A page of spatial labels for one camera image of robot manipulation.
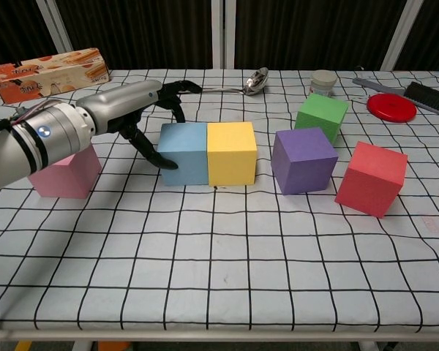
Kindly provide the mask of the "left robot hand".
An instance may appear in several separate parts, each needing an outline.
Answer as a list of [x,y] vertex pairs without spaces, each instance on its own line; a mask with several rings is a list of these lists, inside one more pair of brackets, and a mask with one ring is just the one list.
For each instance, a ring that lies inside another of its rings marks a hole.
[[81,98],[76,106],[91,116],[96,135],[119,133],[153,166],[175,170],[178,165],[154,149],[152,142],[138,129],[138,123],[141,113],[152,105],[169,110],[176,122],[184,123],[179,94],[185,91],[199,94],[202,88],[190,80],[166,84],[158,80],[144,80]]

